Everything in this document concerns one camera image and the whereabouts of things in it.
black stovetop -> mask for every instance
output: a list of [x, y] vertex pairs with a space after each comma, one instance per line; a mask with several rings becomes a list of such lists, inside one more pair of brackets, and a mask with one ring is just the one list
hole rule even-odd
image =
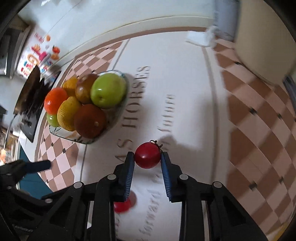
[[46, 79], [45, 81], [44, 79], [40, 81], [40, 85], [37, 91], [31, 97], [32, 99], [30, 100], [30, 104], [28, 105], [28, 108], [22, 114], [20, 129], [31, 142], [34, 141], [34, 136], [36, 133], [38, 121], [40, 119], [43, 106], [44, 106], [43, 103], [44, 103], [45, 96], [52, 89], [59, 74], [60, 72]]

plate of fruit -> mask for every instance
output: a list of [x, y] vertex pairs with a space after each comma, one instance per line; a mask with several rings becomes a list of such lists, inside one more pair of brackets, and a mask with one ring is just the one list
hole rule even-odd
[[83, 144], [95, 142], [116, 124], [127, 90], [128, 80], [117, 70], [71, 77], [45, 97], [50, 133]]

frying pan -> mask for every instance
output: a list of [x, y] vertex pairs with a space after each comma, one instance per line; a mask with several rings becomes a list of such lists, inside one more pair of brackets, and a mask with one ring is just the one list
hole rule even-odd
[[40, 69], [38, 66], [35, 66], [31, 74], [29, 75], [28, 79], [26, 80], [24, 86], [22, 87], [22, 90], [20, 92], [20, 95], [17, 99], [17, 102], [15, 104], [15, 109], [13, 111], [13, 119], [11, 120], [9, 127], [7, 128], [5, 141], [4, 141], [4, 149], [7, 145], [7, 140], [10, 133], [10, 128], [13, 123], [13, 120], [18, 114], [22, 114], [28, 107], [30, 102], [32, 101], [32, 98], [34, 96], [34, 92], [37, 90], [40, 82]]

green apple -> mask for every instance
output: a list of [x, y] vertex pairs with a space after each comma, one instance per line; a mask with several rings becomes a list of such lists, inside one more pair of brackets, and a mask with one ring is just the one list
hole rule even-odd
[[46, 113], [47, 122], [53, 127], [59, 127], [59, 123], [57, 121], [57, 115], [50, 115]]
[[91, 87], [91, 101], [102, 109], [109, 109], [122, 101], [126, 93], [126, 81], [116, 74], [103, 74]]

beige container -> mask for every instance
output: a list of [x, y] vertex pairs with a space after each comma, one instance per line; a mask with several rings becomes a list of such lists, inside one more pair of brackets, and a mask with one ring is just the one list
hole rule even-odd
[[241, 0], [235, 49], [249, 70], [272, 84], [280, 84], [296, 60], [294, 39], [263, 0]]

